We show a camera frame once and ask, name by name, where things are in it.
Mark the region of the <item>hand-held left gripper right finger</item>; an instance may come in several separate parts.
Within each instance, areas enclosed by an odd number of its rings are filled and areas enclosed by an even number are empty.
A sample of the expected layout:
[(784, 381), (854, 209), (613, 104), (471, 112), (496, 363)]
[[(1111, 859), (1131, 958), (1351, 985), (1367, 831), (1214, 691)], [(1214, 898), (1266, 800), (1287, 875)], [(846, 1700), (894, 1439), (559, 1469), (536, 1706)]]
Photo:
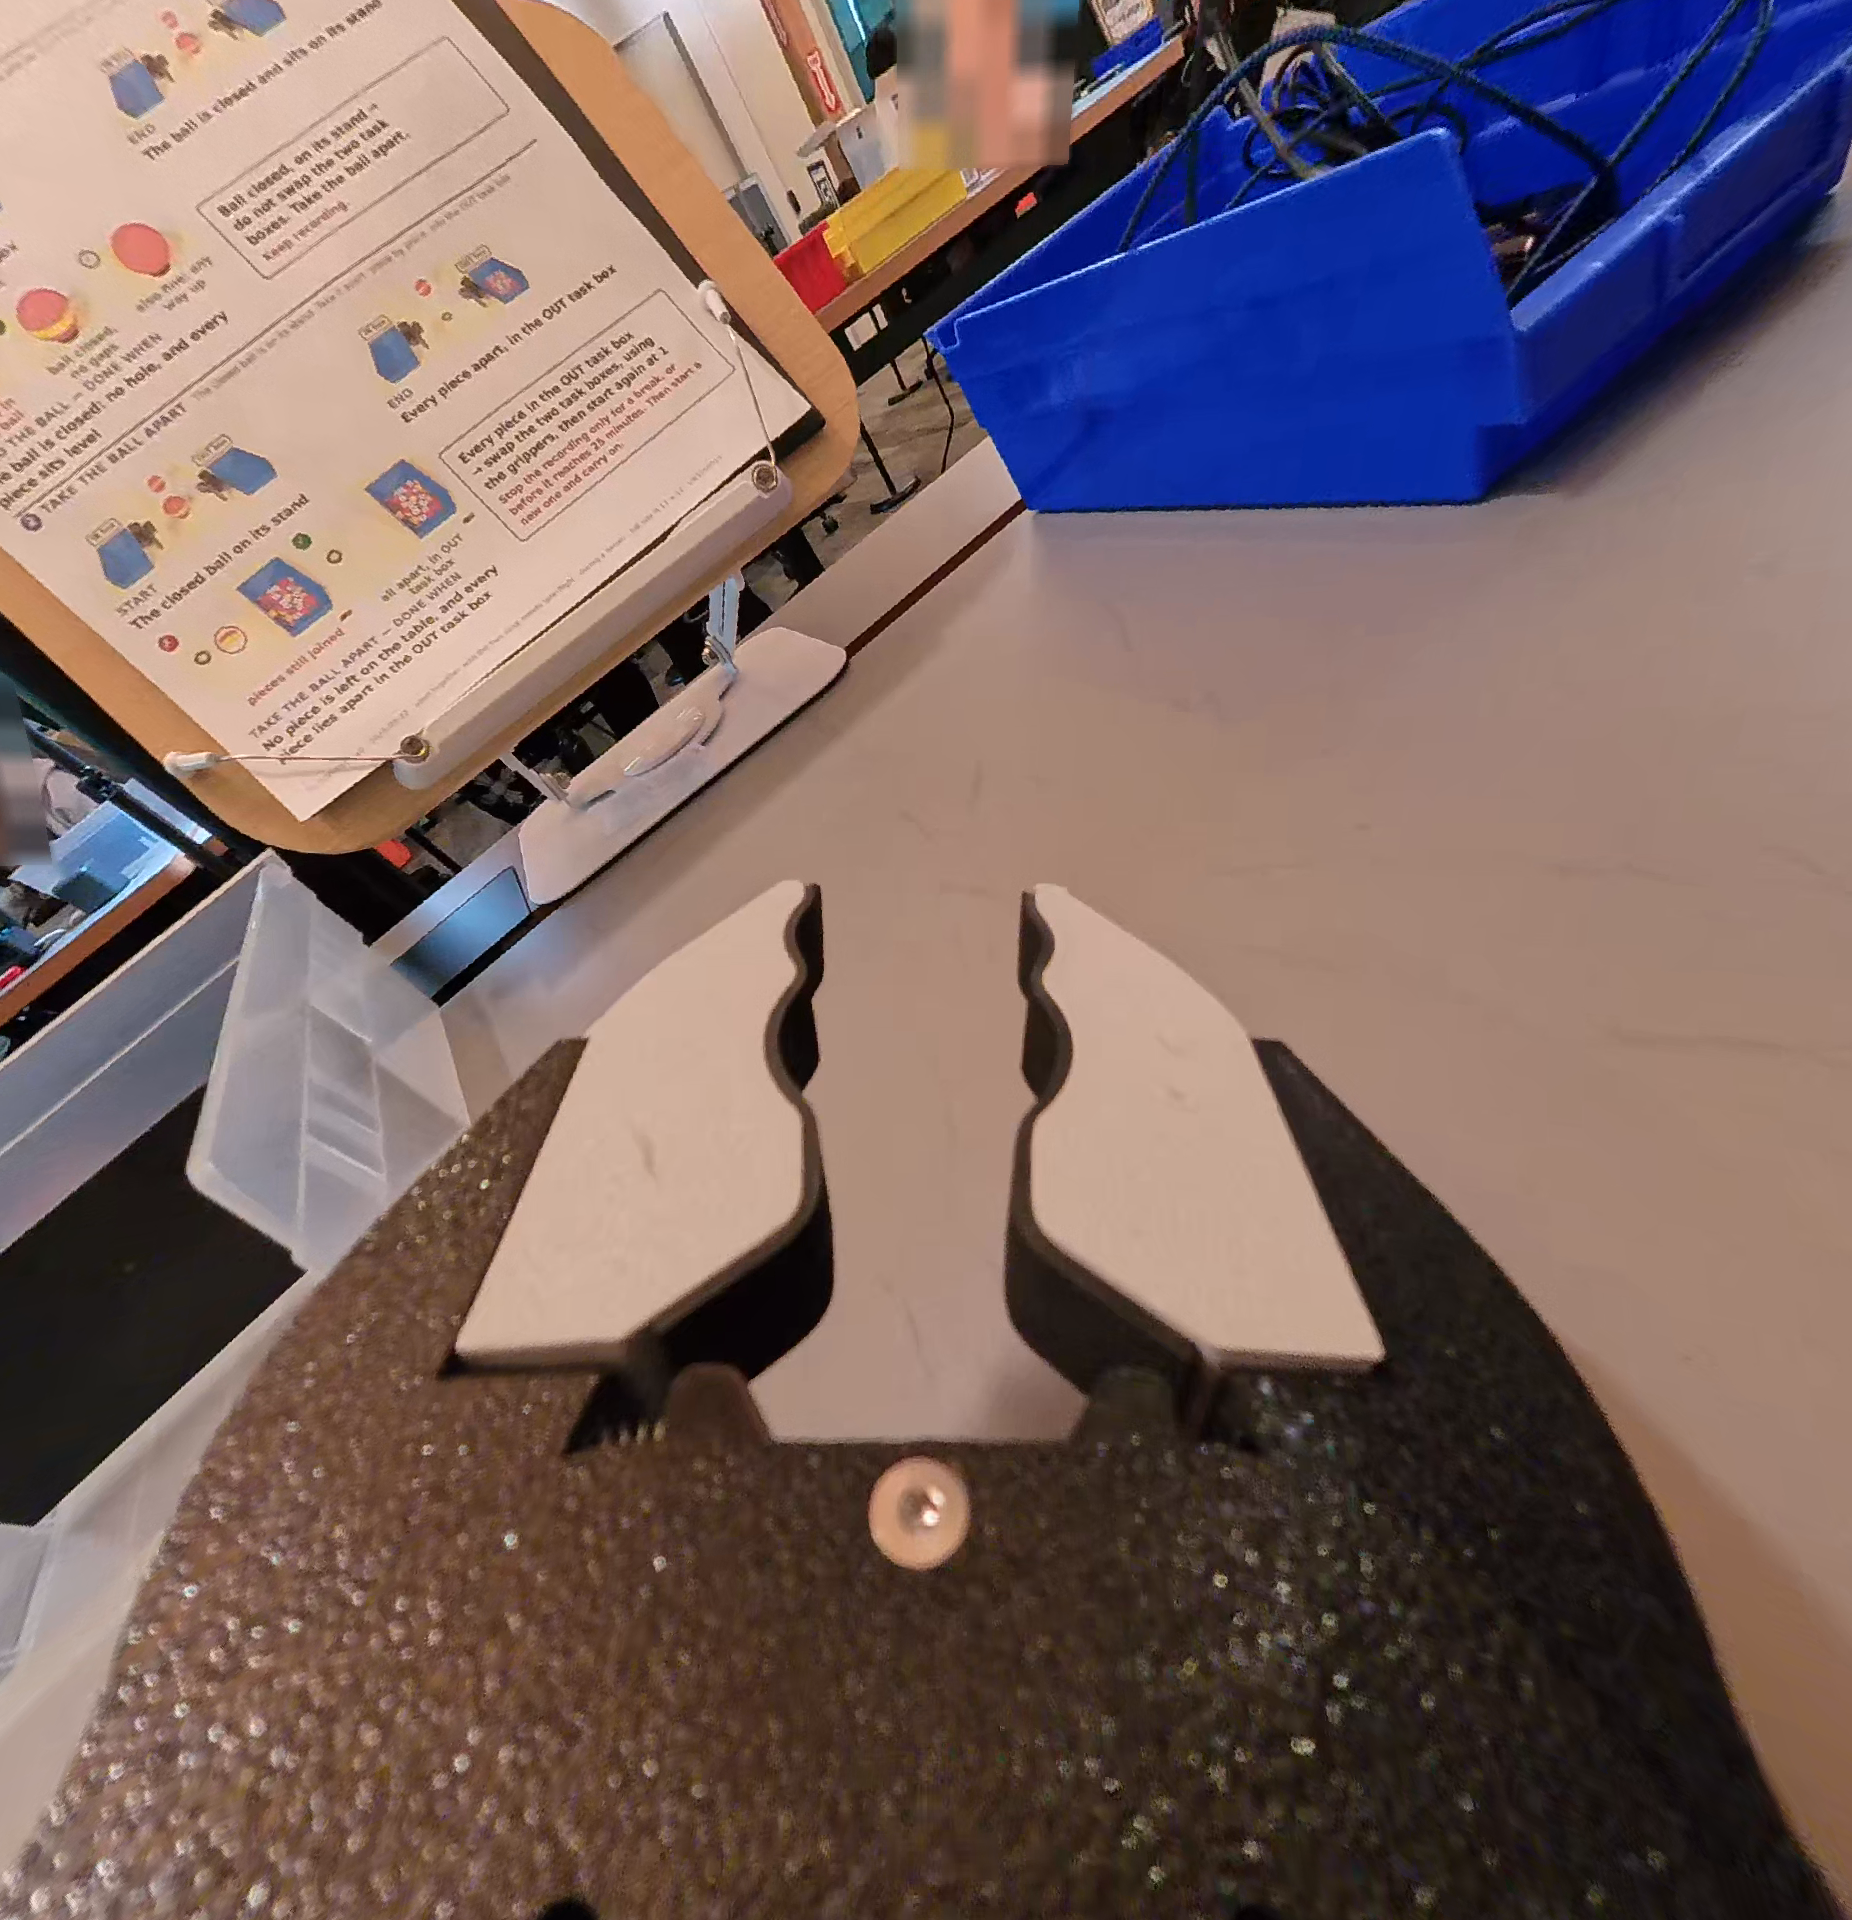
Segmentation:
[(1365, 1374), (1385, 1335), (1246, 1022), (1061, 884), (1024, 898), (1009, 1318), (1061, 1374)]

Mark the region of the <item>grey desk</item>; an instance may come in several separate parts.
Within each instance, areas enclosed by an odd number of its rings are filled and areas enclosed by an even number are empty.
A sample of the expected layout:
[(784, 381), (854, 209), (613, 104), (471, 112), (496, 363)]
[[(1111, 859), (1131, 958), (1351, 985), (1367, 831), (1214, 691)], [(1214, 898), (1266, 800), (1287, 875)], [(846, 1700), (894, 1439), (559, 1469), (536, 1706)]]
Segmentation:
[(816, 882), (836, 1301), (795, 1435), (1054, 1435), (1002, 1297), (1018, 899), (1291, 1045), (1572, 1350), (1852, 1912), (1852, 156), (1465, 509), (1016, 515), (993, 448), (787, 607), (842, 686), (447, 1001), (471, 1110)]

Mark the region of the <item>blue storage bin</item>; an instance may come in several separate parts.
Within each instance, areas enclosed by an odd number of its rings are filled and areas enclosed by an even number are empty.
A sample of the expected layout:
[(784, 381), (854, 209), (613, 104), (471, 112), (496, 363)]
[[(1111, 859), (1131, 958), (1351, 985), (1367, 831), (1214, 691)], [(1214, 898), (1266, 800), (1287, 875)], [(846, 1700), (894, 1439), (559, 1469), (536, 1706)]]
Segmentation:
[(1044, 515), (1472, 504), (1849, 149), (1852, 3), (1405, 3), (1242, 58), (933, 343)]

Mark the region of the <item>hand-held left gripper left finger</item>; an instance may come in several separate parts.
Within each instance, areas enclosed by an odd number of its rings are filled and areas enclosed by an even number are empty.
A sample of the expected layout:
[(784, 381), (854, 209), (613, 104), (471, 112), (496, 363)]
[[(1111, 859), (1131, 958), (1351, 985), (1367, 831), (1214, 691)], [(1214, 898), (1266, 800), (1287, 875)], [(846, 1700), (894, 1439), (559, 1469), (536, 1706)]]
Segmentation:
[(466, 1311), (463, 1365), (763, 1374), (832, 1297), (809, 1085), (816, 884), (780, 882), (688, 939), (582, 1040)]

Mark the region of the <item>long wooden table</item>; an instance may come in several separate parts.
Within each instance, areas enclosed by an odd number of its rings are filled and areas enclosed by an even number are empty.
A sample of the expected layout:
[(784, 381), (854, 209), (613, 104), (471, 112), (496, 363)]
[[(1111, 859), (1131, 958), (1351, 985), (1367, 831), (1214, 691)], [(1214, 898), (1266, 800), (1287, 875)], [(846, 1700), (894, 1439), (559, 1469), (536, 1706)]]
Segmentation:
[(930, 228), (891, 251), (891, 256), (875, 263), (863, 279), (848, 282), (842, 296), (816, 311), (816, 323), (843, 338), (864, 312), (899, 300), (902, 287), (912, 283), (912, 279), (930, 275), (937, 264), (969, 264), (985, 242), (1032, 220), (1026, 203), (1038, 203), (1038, 196), (1049, 184), (1085, 169), (1085, 163), (1105, 148), (1100, 130), (1145, 102), (1177, 71), (1183, 58), (1187, 38), (1181, 33), (1164, 34), (1149, 46), (1145, 58), (1120, 67), (1105, 84), (1096, 84), (1088, 98), (1076, 104), (1065, 159), (990, 171), (958, 205), (939, 213)]

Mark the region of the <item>yellow bin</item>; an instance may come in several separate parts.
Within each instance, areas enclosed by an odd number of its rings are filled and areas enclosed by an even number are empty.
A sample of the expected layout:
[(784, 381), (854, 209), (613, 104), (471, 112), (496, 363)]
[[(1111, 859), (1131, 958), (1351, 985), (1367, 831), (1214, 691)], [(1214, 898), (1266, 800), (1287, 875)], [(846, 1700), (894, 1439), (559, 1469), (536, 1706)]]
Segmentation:
[(843, 200), (821, 225), (848, 282), (871, 275), (969, 197), (958, 169), (898, 165)]

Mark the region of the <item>clear plastic container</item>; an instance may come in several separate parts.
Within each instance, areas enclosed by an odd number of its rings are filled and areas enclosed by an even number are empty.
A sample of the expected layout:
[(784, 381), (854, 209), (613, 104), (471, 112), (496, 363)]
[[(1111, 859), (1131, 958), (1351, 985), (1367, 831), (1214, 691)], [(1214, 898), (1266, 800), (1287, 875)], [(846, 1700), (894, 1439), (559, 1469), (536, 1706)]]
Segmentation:
[(431, 995), (276, 859), (0, 1065), (0, 1685), (116, 1617), (259, 1354), (463, 1128)]

